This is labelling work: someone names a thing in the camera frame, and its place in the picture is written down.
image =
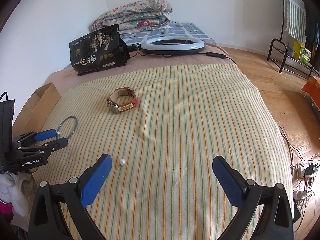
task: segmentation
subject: folded quilt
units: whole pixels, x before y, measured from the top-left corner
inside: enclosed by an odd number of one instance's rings
[[[169,28],[172,7],[165,0],[141,0],[119,6],[100,15],[92,24],[94,31],[113,24],[121,34]]]

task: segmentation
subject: white bead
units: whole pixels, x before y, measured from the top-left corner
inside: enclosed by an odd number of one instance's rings
[[[120,159],[119,164],[120,165],[125,165],[125,159]]]

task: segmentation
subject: white wall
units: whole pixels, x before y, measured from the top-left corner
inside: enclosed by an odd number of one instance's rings
[[[50,73],[70,63],[69,43],[91,32],[106,0],[22,0],[0,33],[0,94],[15,115]]]
[[[137,0],[106,0],[109,9]],[[172,20],[192,22],[216,42],[263,54],[279,38],[282,0],[167,0]]]

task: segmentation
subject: wooden floor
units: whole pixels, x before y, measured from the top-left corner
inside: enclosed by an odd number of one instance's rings
[[[238,49],[225,50],[259,89],[273,118],[284,129],[289,142],[300,151],[303,159],[310,160],[314,154],[318,154],[320,122],[308,99],[300,94],[300,89],[307,80],[286,71],[279,73],[279,68],[271,61],[266,61],[265,56]],[[296,153],[293,155],[294,164],[307,163],[302,162]],[[294,188],[297,185],[297,175],[294,173]],[[296,240],[306,237],[320,215],[320,176],[316,177],[312,190],[315,192],[316,205],[313,195],[308,201],[302,224],[295,234]],[[300,220],[295,223],[295,229],[299,224]]]

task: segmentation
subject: black metal rack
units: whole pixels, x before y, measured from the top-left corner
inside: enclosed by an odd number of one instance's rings
[[[282,42],[283,29],[284,29],[284,13],[285,13],[284,3],[285,3],[285,0],[283,0],[283,17],[282,17],[281,36],[280,36],[280,39],[273,39],[271,41],[267,61],[271,60],[274,64],[276,64],[276,66],[279,67],[279,73],[281,73],[282,70],[286,70],[286,71],[289,71],[291,73],[294,73],[294,74],[296,74],[296,75],[298,75],[298,76],[300,76],[302,78],[306,78],[306,79],[309,79],[312,73],[316,74],[317,76],[320,76],[319,72],[316,71],[313,66],[311,66],[311,67],[306,66],[303,63],[301,63],[298,60],[296,60],[295,58],[293,58],[293,57],[288,55],[287,46]],[[284,50],[279,49],[278,47],[274,46],[273,44],[274,44],[275,41],[277,41],[280,44],[282,44],[284,46]],[[272,49],[276,49],[278,52],[280,52],[284,56],[282,61],[279,61],[277,59],[271,58]],[[310,71],[309,74],[301,71],[300,69],[297,69],[297,68],[295,68],[293,66],[290,66],[290,65],[286,64],[287,58],[293,60],[294,62],[299,63],[301,66],[303,66],[304,68],[308,69]]]

